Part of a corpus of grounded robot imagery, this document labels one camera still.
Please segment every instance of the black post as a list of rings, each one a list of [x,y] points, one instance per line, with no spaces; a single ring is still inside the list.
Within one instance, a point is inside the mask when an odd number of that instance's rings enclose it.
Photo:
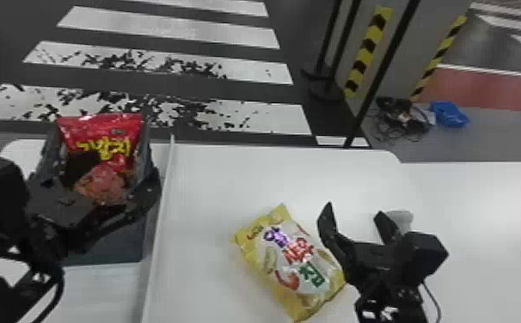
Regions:
[[[357,117],[355,118],[351,133],[346,138],[345,144],[343,146],[344,148],[351,147],[352,141],[355,139],[355,134],[357,133],[357,131],[359,131],[361,124],[363,123],[363,119],[365,118],[365,115],[367,114],[367,112],[369,112],[369,108],[371,107],[371,104],[375,99],[375,95],[377,95],[377,91],[381,86],[381,82],[385,78],[385,74],[387,74],[387,70],[389,69],[391,62],[395,57],[397,49],[399,49],[399,45],[403,40],[403,36],[405,36],[405,32],[407,32],[407,28],[409,27],[409,24],[411,23],[411,20],[415,15],[415,11],[417,11],[417,7],[419,7],[419,3],[420,0],[409,0],[409,3],[407,4],[405,11],[403,12],[403,16],[399,21],[399,26],[397,26],[397,30],[395,31],[395,36],[393,36],[393,39],[389,44],[387,53],[385,53],[385,57],[383,58],[383,61],[379,66],[379,70],[375,75],[375,78],[373,79],[373,83],[371,84],[369,91],[367,91],[367,96],[365,97],[365,100],[361,105],[359,113],[357,113]]]
[[[333,12],[331,17],[328,19],[327,32],[325,33],[325,40],[322,42],[321,52],[319,52],[319,58],[316,60],[315,72],[321,72],[322,65],[325,62],[325,55],[327,55],[328,45],[331,43],[331,36],[333,35],[334,23],[337,21],[339,16],[340,3],[343,0],[336,0],[333,4]]]
[[[334,24],[337,21],[337,17],[339,17],[339,11],[340,11],[340,4],[343,0],[335,0],[333,4],[333,11],[331,11],[331,16],[328,18],[328,24],[327,24],[327,31],[325,32],[325,38],[322,41],[321,50],[319,51],[319,56],[316,59],[315,68],[313,71],[309,71],[307,68],[302,68],[301,72],[303,73],[303,76],[309,78],[309,79],[326,79],[327,76],[323,76],[321,74],[322,66],[325,62],[325,56],[327,55],[328,46],[331,43],[331,36],[333,35],[334,30]]]
[[[362,0],[353,0],[351,3],[349,14],[346,17],[345,27],[343,28],[343,32],[340,35],[337,50],[334,53],[333,64],[331,65],[331,72],[328,75],[328,80],[325,84],[325,92],[330,91],[331,86],[333,85],[334,76],[337,74],[337,70],[339,69],[340,58],[343,56],[343,50],[345,49],[346,42],[349,40],[349,34],[351,34],[352,25],[355,22],[355,16],[357,16],[357,11],[359,10],[361,1]]]

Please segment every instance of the chip bag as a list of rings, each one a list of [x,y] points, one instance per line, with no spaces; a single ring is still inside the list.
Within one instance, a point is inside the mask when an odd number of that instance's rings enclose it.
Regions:
[[[134,180],[134,150],[140,138],[140,113],[101,113],[56,120],[68,154],[95,151],[101,163],[75,185],[74,190],[102,205],[125,202]]]
[[[345,284],[341,268],[281,204],[233,241],[295,322],[308,319]]]
[[[101,162],[116,173],[134,166],[134,149],[140,137],[140,113],[101,113],[56,120],[68,152],[95,150]]]

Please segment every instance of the yellow and black striped pole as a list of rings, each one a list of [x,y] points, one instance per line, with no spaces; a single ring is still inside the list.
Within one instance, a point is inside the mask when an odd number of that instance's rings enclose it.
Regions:
[[[373,62],[373,55],[379,45],[379,42],[383,39],[387,22],[393,15],[393,9],[387,7],[377,6],[373,19],[369,24],[365,38],[361,43],[361,47],[357,52],[357,57],[352,65],[351,72],[349,72],[349,78],[345,84],[345,97],[351,99],[357,94],[357,90],[363,81],[367,68]]]
[[[460,15],[459,17],[457,17],[455,22],[453,22],[449,30],[449,33],[447,34],[447,37],[445,37],[445,39],[439,45],[437,54],[435,54],[435,56],[425,69],[423,77],[421,77],[421,80],[417,83],[417,86],[415,86],[415,91],[413,91],[411,97],[409,98],[411,101],[415,102],[419,99],[421,93],[429,83],[429,80],[431,80],[431,76],[433,76],[433,73],[435,73],[435,70],[437,69],[439,63],[441,63],[441,61],[443,60],[445,53],[453,44],[453,40],[455,40],[457,34],[459,34],[459,31],[461,30],[463,24],[465,24],[466,21],[467,17],[465,15]]]

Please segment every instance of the stanchion base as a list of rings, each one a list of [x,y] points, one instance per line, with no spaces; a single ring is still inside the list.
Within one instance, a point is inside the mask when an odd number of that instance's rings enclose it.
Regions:
[[[341,103],[345,99],[345,94],[336,84],[333,84],[329,91],[325,90],[326,82],[312,82],[309,84],[309,93],[315,99],[326,103]]]
[[[301,75],[303,75],[304,78],[311,81],[321,81],[328,79],[328,73],[325,73],[323,69],[320,71],[315,71],[312,67],[303,67],[301,69]]]

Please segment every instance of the table surface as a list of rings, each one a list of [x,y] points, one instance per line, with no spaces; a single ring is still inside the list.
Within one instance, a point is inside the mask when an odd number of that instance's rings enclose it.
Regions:
[[[41,145],[13,142],[2,155],[27,170]],[[165,165],[168,151],[158,150],[154,160]],[[521,163],[401,164],[382,151],[181,144],[167,178],[150,277],[142,263],[70,268],[64,299],[46,322],[139,321],[143,279],[143,322],[288,322],[230,237],[281,202],[316,235],[329,200],[340,231],[355,240],[379,242],[371,219],[393,209],[411,210],[413,229],[438,235],[450,257],[427,282],[442,322],[521,319]],[[9,265],[0,266],[4,274],[14,274]],[[309,322],[356,322],[358,295],[345,287]]]
[[[378,210],[411,210],[414,227],[434,229],[424,225],[423,203],[388,152],[178,145],[170,168],[143,322],[290,321],[230,243],[280,203],[313,236],[327,201],[340,231],[355,240],[379,241]],[[354,323],[357,298],[356,289],[344,288],[309,322]]]

